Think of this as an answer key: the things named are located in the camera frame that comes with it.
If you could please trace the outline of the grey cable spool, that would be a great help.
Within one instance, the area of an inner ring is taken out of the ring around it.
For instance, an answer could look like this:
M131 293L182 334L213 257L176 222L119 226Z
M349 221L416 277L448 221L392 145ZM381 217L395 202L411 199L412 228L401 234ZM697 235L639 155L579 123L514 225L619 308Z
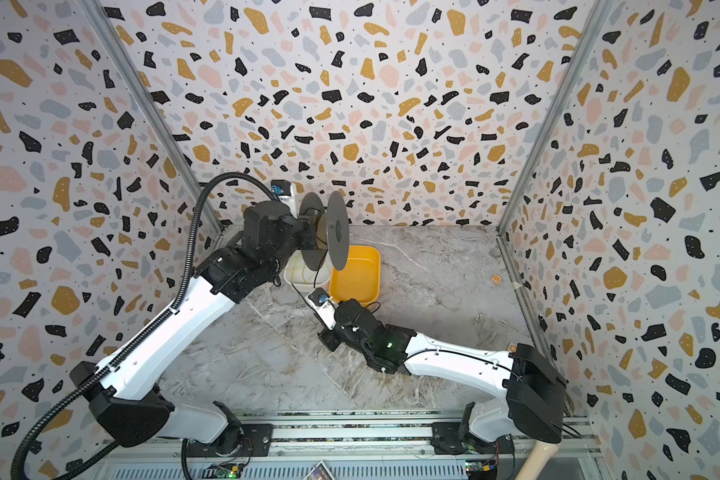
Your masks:
M316 193L307 193L299 207L298 218L308 225L300 247L307 267L318 271L330 260L336 270L343 270L349 256L350 229L341 193L332 192L327 205L322 203Z

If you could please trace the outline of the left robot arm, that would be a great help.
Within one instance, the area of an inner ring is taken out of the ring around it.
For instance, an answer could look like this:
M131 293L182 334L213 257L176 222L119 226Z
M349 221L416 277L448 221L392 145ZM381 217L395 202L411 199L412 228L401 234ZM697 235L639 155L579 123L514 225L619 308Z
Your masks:
M84 396L97 423L116 443L133 447L154 437L182 438L209 445L220 455L238 447L243 430L228 407L171 401L157 382L215 320L257 287L278 281L295 252L319 245L323 212L316 205L293 214L280 201L248 208L243 229L190 272L185 296L164 309L166 320L153 320L98 363L83 362L73 369L77 385L103 375Z

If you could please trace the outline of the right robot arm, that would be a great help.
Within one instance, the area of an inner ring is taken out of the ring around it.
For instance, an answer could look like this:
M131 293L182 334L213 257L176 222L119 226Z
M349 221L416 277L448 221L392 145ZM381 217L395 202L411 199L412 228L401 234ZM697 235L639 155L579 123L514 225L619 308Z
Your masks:
M534 346L485 351L449 344L384 324L358 301L335 302L321 289L307 303L324 325L319 338L329 350L345 345L379 373L436 377L490 395L465 408L472 437L491 442L520 432L544 444L562 441L566 380Z

